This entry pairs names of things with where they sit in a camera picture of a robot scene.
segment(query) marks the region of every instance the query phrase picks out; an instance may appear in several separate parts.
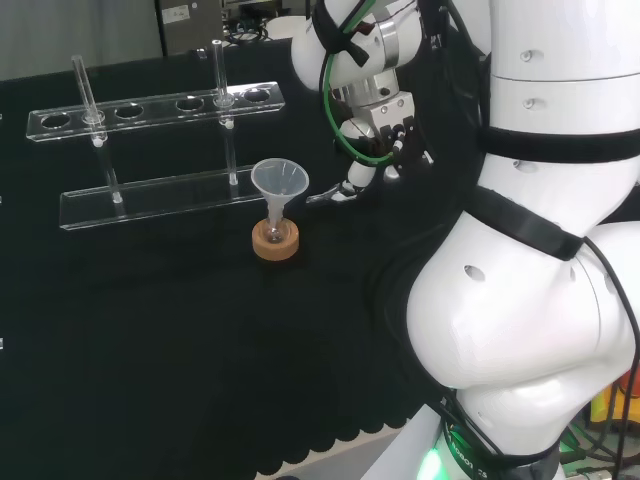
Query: rack hole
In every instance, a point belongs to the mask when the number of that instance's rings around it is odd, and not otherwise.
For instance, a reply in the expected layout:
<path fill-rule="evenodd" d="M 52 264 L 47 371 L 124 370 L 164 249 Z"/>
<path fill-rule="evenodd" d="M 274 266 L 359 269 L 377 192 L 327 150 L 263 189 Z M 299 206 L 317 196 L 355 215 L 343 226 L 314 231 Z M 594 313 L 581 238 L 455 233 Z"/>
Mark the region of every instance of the rack hole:
<path fill-rule="evenodd" d="M 55 130 L 68 125 L 71 121 L 71 117 L 66 113 L 60 113 L 58 115 L 51 115 L 42 119 L 42 126 L 49 130 Z"/>
<path fill-rule="evenodd" d="M 132 120 L 142 115 L 142 112 L 144 112 L 144 108 L 136 103 L 132 103 L 125 107 L 117 108 L 116 117 L 122 118 L 124 120 Z"/>
<path fill-rule="evenodd" d="M 244 92 L 244 98 L 252 103 L 266 102 L 270 96 L 269 91 L 263 88 L 252 88 Z"/>
<path fill-rule="evenodd" d="M 473 265 L 467 265 L 464 267 L 464 273 L 467 274 L 467 276 L 475 281 L 475 282 L 484 282 L 485 281 L 485 276 L 484 276 L 484 272 L 482 270 L 480 270 L 477 267 L 474 267 Z"/>
<path fill-rule="evenodd" d="M 193 112 L 199 110 L 204 106 L 204 100 L 199 97 L 187 97 L 176 102 L 178 110 L 183 112 Z"/>

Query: funnel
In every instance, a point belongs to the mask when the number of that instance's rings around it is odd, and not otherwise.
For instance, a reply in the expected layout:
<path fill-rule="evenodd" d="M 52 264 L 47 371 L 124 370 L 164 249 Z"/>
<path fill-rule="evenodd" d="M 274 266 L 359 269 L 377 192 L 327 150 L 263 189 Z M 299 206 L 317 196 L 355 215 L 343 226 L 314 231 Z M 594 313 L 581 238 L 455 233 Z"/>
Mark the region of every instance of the funnel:
<path fill-rule="evenodd" d="M 309 175 L 295 162 L 270 158 L 256 164 L 251 180 L 269 207 L 269 218 L 253 229 L 253 247 L 265 260 L 280 261 L 298 250 L 298 227 L 283 218 L 284 206 L 309 186 Z"/>

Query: yellow object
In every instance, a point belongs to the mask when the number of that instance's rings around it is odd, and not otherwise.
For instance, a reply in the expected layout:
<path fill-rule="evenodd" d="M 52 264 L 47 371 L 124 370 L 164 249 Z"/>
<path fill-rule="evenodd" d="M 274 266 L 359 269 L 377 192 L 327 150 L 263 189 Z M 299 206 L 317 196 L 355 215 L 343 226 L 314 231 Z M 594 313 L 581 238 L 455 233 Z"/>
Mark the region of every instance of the yellow object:
<path fill-rule="evenodd" d="M 591 401 L 591 423 L 604 423 L 607 421 L 609 413 L 609 399 L 611 398 L 611 387 L 607 387 Z M 620 389 L 616 392 L 616 407 L 613 411 L 613 420 L 622 420 L 622 409 L 624 408 L 624 393 Z M 629 409 L 629 421 L 640 425 L 640 398 L 631 400 Z"/>

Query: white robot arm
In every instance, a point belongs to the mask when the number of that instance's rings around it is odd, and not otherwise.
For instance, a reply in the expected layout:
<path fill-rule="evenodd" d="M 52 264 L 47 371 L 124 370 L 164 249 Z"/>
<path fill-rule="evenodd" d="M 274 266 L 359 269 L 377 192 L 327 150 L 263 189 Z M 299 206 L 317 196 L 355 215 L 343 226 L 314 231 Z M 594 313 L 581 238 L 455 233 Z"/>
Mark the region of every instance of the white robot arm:
<path fill-rule="evenodd" d="M 336 26 L 341 26 L 350 13 L 363 5 L 373 4 L 362 18 L 367 28 L 353 35 L 351 41 L 368 55 L 366 63 L 359 66 L 347 51 L 339 52 L 331 68 L 332 93 L 337 92 L 352 111 L 353 118 L 342 125 L 340 131 L 350 141 L 378 139 L 380 143 L 397 144 L 402 148 L 405 130 L 413 129 L 408 119 L 413 119 L 415 107 L 413 97 L 401 92 L 395 68 L 411 61 L 422 41 L 422 25 L 417 0 L 386 1 L 327 1 L 322 3 Z M 294 68 L 302 82 L 312 90 L 320 88 L 324 78 L 326 56 L 323 43 L 316 31 L 315 19 L 307 21 L 304 32 L 293 39 L 292 59 Z M 397 172 L 389 167 L 389 178 L 395 179 Z M 373 180 L 375 168 L 354 162 L 347 180 L 330 191 L 310 197 L 309 204 L 342 203 L 354 200 L 358 193 Z"/>
<path fill-rule="evenodd" d="M 337 23 L 358 3 L 326 1 Z M 397 12 L 409 3 L 385 9 Z M 422 37 L 417 12 L 405 12 L 395 27 L 397 65 L 415 55 Z M 506 132 L 536 149 L 559 139 L 571 158 L 558 158 L 563 148 L 553 142 L 535 150 L 541 158 L 526 148 L 490 153 L 478 188 L 509 211 L 546 222 L 545 228 L 591 237 L 640 313 L 640 224 L 598 226 L 640 177 L 640 2 L 491 0 L 491 23 L 493 133 L 503 143 Z M 396 51 L 378 25 L 375 34 L 353 40 L 370 63 L 358 67 L 340 53 L 333 88 L 380 74 L 389 66 L 387 52 Z M 309 88 L 318 88 L 324 55 L 309 24 L 293 42 L 294 66 Z M 635 146 L 626 151 L 618 142 L 606 144 L 629 137 Z M 593 145 L 578 145 L 585 158 L 573 148 L 583 140 Z M 457 389 L 469 425 L 485 444 L 531 458 L 531 465 L 487 473 L 452 448 L 451 434 L 443 432 L 437 448 L 451 480 L 564 478 L 553 453 L 558 438 L 591 398 L 629 370 L 636 351 L 618 292 L 590 249 L 559 258 L 508 230 L 463 213 L 409 297 L 409 336 L 424 368 Z"/>

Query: table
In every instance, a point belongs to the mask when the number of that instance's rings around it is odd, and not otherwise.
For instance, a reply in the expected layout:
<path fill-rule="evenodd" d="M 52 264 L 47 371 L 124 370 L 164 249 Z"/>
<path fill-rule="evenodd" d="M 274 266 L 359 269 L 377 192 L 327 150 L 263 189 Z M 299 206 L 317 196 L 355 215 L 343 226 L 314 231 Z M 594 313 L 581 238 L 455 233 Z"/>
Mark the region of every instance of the table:
<path fill-rule="evenodd" d="M 238 161 L 299 162 L 315 194 L 349 165 L 289 48 L 229 49 L 231 84 L 276 80 L 287 102 L 238 120 Z M 429 55 L 399 78 L 418 92 L 433 171 L 337 209 L 295 203 L 301 250 L 283 265 L 251 250 L 262 202 L 60 230 L 60 193 L 102 185 L 97 162 L 86 139 L 32 144 L 24 134 L 29 111 L 79 103 L 73 74 L 0 84 L 2 476 L 243 480 L 360 429 L 403 425 L 425 385 L 372 323 L 362 281 L 389 248 L 455 215 L 478 168 L 473 132 Z M 209 67 L 189 54 L 99 68 L 91 82 L 98 101 L 193 91 L 211 87 Z M 110 141 L 121 182 L 224 166 L 210 123 Z"/>

